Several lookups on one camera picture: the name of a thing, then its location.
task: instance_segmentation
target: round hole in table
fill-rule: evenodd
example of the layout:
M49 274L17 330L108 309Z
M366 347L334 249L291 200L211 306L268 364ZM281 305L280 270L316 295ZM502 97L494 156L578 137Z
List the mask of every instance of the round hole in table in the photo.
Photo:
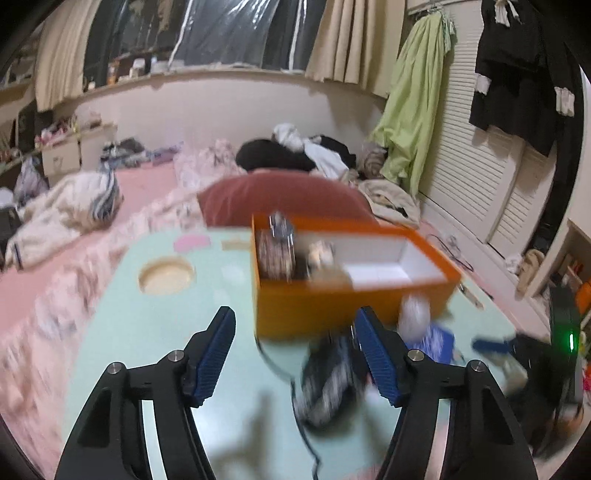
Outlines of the round hole in table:
M139 272L139 289L146 295L172 295L189 287L195 269L182 257L161 257L145 264Z

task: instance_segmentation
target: window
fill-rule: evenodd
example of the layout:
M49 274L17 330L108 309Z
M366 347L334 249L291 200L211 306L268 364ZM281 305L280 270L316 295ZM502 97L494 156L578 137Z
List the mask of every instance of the window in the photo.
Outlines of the window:
M32 78L42 28L43 24L39 25L20 48L4 77L0 79L0 88L18 85Z
M326 0L102 0L85 56L85 81L117 79L133 59L171 68L208 64L305 70Z

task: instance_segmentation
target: orange box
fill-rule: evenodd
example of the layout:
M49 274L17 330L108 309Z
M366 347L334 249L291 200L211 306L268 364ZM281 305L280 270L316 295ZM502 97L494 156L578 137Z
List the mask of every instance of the orange box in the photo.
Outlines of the orange box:
M410 294L427 297L435 318L460 282L460 271L406 227L319 218L290 218L290 222L295 227L296 250L298 242L320 238L335 243L336 262L346 265L354 287L261 279L256 232L269 229L269 219L266 215L253 216L256 335L260 338L282 340L342 330L353 323L355 313L363 306L371 306L383 322L396 324L402 298ZM382 275L394 280L372 287L374 278Z

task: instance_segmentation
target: black cable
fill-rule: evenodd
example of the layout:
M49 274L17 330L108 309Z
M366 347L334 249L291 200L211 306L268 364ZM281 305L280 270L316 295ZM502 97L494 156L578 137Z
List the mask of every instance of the black cable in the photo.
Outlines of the black cable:
M298 432L300 432L301 439L304 442L306 449L308 450L309 454L314 458L314 467L312 468L312 479L318 480L318 471L320 470L320 467L322 465L322 460L320 459L320 455L318 455L318 452L316 452L316 450L314 450L314 447L312 447L312 444L310 443L310 441L308 440L308 436L306 435L306 430L296 415L296 378L292 376L289 372L286 372L281 367L277 366L277 364L271 359L271 357L269 357L269 355L267 355L267 353L262 349L261 342L258 339L258 337L255 337L255 342L257 350L259 350L262 359L269 367L269 369L271 369L271 371L275 375L277 375L283 381L289 383L290 385L291 409L294 413L295 425L297 426Z
M449 258L451 258L455 263L457 263L458 265L460 265L463 268L465 268L466 270L468 270L468 272L474 272L474 267L469 262L461 260L456 254L454 254L451 251L451 249L445 244L445 242L443 240L441 240L437 235L430 233L427 235L427 238L429 238L430 236L439 240L439 243L441 244L441 247L443 248L443 250L445 250L445 253L447 254L447 256Z

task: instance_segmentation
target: pink pad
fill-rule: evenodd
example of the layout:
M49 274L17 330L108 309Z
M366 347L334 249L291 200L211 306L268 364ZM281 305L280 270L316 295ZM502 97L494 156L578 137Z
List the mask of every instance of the pink pad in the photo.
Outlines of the pink pad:
M174 251L178 254L185 254L197 248L209 247L212 244L207 235L183 235L178 237L173 245Z

